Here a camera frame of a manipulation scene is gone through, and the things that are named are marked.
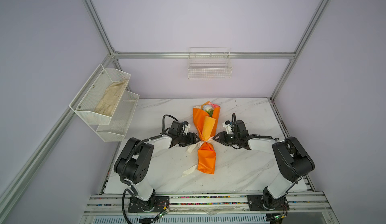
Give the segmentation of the orange wrapping paper sheet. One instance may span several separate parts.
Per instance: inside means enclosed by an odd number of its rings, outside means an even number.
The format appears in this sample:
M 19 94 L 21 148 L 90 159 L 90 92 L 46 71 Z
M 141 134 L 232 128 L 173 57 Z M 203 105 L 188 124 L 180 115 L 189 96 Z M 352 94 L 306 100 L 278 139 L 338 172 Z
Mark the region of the orange wrapping paper sheet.
M 193 108 L 194 125 L 198 131 L 198 170 L 205 174 L 215 174 L 216 152 L 211 141 L 216 135 L 221 107 L 210 101 Z

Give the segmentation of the white fake rose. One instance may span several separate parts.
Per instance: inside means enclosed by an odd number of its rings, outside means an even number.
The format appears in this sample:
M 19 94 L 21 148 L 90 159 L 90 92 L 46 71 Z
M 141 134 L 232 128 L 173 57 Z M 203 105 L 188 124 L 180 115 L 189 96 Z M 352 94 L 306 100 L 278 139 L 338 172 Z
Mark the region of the white fake rose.
M 213 116 L 215 107 L 210 104 L 206 104 L 202 106 L 202 110 L 204 110 L 210 117 Z

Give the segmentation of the pink fake rose spray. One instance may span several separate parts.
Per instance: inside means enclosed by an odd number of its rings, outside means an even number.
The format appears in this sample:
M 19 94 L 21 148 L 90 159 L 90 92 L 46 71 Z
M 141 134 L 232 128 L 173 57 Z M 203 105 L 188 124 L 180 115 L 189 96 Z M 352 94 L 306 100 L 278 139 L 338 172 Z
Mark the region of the pink fake rose spray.
M 214 104 L 214 103 L 210 103 L 210 105 L 211 105 L 213 108 L 218 108 L 218 107 L 220 107 L 219 105 Z

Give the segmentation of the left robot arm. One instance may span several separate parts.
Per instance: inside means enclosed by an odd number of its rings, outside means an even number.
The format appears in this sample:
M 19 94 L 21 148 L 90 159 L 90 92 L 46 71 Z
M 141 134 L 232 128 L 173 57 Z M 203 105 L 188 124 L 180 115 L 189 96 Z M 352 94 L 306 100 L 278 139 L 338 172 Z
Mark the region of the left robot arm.
M 163 126 L 159 135 L 128 139 L 114 164 L 114 172 L 118 174 L 120 182 L 128 186 L 128 192 L 133 197 L 149 201 L 155 195 L 155 190 L 146 179 L 155 147 L 187 147 L 200 141 L 199 136 L 189 129 L 188 122 L 174 120 L 170 127 Z

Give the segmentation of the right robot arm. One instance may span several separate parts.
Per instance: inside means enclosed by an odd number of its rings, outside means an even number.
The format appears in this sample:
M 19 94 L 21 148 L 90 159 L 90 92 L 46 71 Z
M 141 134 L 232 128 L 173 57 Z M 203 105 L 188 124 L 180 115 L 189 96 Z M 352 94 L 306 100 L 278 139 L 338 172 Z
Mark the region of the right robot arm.
M 315 164 L 296 137 L 282 141 L 269 135 L 250 134 L 242 120 L 223 123 L 224 131 L 213 140 L 234 149 L 246 149 L 272 154 L 275 157 L 278 174 L 264 190 L 261 197 L 262 208 L 274 210 L 284 203 L 288 191 L 315 169 Z

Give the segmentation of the lower white mesh shelf basket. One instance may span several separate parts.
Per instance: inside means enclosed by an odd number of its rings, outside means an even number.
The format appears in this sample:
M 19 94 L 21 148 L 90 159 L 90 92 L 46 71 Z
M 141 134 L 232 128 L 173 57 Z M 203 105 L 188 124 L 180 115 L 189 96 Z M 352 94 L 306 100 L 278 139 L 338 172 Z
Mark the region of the lower white mesh shelf basket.
M 99 125 L 96 134 L 104 142 L 123 141 L 131 124 L 139 95 L 124 91 L 117 109 L 108 125 Z

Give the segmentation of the white mesh shelf basket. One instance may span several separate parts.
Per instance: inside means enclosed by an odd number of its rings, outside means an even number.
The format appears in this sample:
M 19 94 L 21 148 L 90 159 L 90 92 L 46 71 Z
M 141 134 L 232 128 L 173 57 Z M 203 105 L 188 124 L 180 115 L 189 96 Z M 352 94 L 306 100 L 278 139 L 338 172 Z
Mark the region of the white mesh shelf basket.
M 73 99 L 70 109 L 86 124 L 109 124 L 130 77 L 130 74 L 117 69 L 101 68 L 85 94 Z
M 124 91 L 117 109 L 108 125 L 99 125 L 96 134 L 104 142 L 123 141 L 131 124 L 139 95 Z

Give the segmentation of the beige cloth in basket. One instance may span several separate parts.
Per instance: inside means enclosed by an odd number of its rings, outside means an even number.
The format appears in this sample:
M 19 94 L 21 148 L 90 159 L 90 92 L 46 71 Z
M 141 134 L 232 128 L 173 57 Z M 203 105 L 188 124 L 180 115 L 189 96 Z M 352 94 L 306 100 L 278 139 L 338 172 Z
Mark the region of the beige cloth in basket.
M 102 96 L 102 99 L 94 109 L 94 112 L 112 117 L 121 95 L 125 91 L 127 83 L 128 80 L 123 80 L 120 82 L 113 82 L 110 86 L 108 86 Z

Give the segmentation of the upper white mesh shelf basket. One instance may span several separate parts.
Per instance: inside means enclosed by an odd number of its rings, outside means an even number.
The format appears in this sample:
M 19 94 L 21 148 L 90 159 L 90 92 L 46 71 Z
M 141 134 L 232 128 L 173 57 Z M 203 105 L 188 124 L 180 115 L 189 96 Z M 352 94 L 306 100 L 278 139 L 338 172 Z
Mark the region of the upper white mesh shelf basket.
M 130 74 L 117 69 L 101 68 L 85 94 L 73 99 L 70 109 L 86 124 L 109 124 L 130 77 Z

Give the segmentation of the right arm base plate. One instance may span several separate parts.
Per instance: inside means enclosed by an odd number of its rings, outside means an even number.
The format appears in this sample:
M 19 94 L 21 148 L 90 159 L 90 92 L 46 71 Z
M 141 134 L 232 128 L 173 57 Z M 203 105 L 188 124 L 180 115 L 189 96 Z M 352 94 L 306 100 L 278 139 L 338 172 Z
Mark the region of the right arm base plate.
M 248 195 L 247 202 L 251 211 L 288 211 L 289 204 L 286 197 L 274 199 L 268 194 Z

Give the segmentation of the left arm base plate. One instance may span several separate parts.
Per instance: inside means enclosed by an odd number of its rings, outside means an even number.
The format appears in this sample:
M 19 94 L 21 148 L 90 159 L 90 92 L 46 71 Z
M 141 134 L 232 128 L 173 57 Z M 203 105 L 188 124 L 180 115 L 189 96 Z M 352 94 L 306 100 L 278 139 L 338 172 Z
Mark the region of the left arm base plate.
M 128 213 L 160 213 L 169 207 L 169 196 L 152 195 L 148 201 L 130 197 Z

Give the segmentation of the aluminium rail front frame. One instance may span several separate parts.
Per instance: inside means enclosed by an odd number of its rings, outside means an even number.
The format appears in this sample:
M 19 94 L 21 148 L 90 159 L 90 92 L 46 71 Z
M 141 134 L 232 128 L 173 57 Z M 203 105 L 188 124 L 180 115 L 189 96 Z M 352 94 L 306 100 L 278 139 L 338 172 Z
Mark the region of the aluminium rail front frame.
M 337 224 L 339 220 L 322 192 L 289 193 L 286 207 L 258 211 L 246 193 L 175 194 L 160 203 L 168 212 L 158 224 Z M 82 224 L 124 224 L 122 211 L 133 207 L 121 195 L 93 195 L 81 217 Z

